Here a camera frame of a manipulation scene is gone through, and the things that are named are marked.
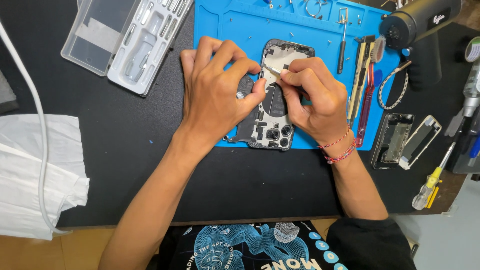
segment plastic case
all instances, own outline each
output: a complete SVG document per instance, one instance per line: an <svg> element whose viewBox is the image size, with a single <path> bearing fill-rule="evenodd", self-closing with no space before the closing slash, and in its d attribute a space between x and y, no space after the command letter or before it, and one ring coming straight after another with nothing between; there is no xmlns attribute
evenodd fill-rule
<svg viewBox="0 0 480 270"><path fill-rule="evenodd" d="M143 97L194 0L82 0L61 51Z"/></svg>

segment bracelet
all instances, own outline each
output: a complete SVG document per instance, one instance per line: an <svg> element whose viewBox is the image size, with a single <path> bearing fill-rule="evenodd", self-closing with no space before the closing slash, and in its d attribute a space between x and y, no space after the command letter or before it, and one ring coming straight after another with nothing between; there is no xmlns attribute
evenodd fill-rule
<svg viewBox="0 0 480 270"><path fill-rule="evenodd" d="M341 140L345 139L345 137L347 137L347 135L348 135L348 133L349 133L349 131L350 131L350 125L349 125L349 124L347 124L347 128L348 128L348 129L347 129L347 133L346 133L343 137L341 137L338 141L336 141L336 142L334 142L334 143L332 143L332 144L329 144L329 145L319 146L318 148L320 148L320 149L325 149L325 148L330 147L330 146L332 146L332 145L340 142Z"/></svg>
<svg viewBox="0 0 480 270"><path fill-rule="evenodd" d="M336 158L329 158L324 151L324 155L325 155L325 159L327 160L327 163L328 164L333 164L333 163L337 163L337 162L340 162L340 161L346 159L353 152L353 150L356 147L356 144L357 144L357 140L355 138L353 138L353 142L350 145L350 147L345 152L343 152L343 154L341 154L340 156L338 156Z"/></svg>

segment white cloth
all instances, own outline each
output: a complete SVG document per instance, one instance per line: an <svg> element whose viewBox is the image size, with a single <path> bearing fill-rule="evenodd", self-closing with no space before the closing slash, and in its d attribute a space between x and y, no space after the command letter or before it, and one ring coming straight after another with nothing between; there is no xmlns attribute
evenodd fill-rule
<svg viewBox="0 0 480 270"><path fill-rule="evenodd" d="M45 205L55 225L61 211L86 204L89 179L85 175L78 118L45 118L49 151ZM41 157L37 114L0 117L0 234L52 239L38 204Z"/></svg>

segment left hand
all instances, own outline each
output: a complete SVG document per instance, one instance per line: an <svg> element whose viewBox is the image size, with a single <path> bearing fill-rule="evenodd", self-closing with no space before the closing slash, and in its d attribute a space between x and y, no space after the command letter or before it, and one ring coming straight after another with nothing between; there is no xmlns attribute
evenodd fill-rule
<svg viewBox="0 0 480 270"><path fill-rule="evenodd" d="M240 79L247 72L259 73L261 68L231 40L222 42L202 37L197 50L183 50L180 58L185 76L185 97L183 120L176 134L189 140L187 143L210 151L263 101L266 80L256 81L252 93L245 98L236 98ZM232 66L224 71L231 61L234 61Z"/></svg>

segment finger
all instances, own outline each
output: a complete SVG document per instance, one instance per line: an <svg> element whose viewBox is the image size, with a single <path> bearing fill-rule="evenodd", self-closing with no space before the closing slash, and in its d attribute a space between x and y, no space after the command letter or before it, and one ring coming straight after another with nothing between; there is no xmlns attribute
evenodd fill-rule
<svg viewBox="0 0 480 270"><path fill-rule="evenodd" d="M192 75L196 54L197 50L195 49L184 49L180 52L180 60L183 67L183 76L185 78L190 78L190 76Z"/></svg>
<svg viewBox="0 0 480 270"><path fill-rule="evenodd" d="M307 116L303 113L303 108L300 101L300 93L295 87L285 83L282 80L277 81L278 85L282 88L283 96L287 102L288 117L295 125L302 123L306 120Z"/></svg>
<svg viewBox="0 0 480 270"><path fill-rule="evenodd" d="M337 80L333 77L332 73L330 73L323 60L319 57L295 59L290 66L288 66L288 69L295 73L307 68L313 70L319 81L322 82L327 90L336 91L338 89Z"/></svg>
<svg viewBox="0 0 480 270"><path fill-rule="evenodd" d="M280 77L291 86L302 86L312 99L314 107L321 106L324 100L330 100L332 93L320 82L315 72L307 68L298 73L282 70Z"/></svg>
<svg viewBox="0 0 480 270"><path fill-rule="evenodd" d="M212 54L216 52L221 45L221 40L207 36L201 37L198 42L198 49L197 54L195 55L195 65L192 74L196 75L203 70L210 62Z"/></svg>
<svg viewBox="0 0 480 270"><path fill-rule="evenodd" d="M227 78L234 78L235 81L240 82L240 79L248 72L252 74L257 74L261 70L260 65L253 61L252 59L248 59L247 57L242 57L233 63L233 65L225 71L225 76Z"/></svg>
<svg viewBox="0 0 480 270"><path fill-rule="evenodd" d="M231 40L225 40L215 53L215 56L207 66L216 67L223 71L223 68L231 61L247 57L247 54Z"/></svg>
<svg viewBox="0 0 480 270"><path fill-rule="evenodd" d="M265 99L265 83L267 79L259 79L253 84L252 92L242 99L238 99L242 114L250 113L255 106Z"/></svg>

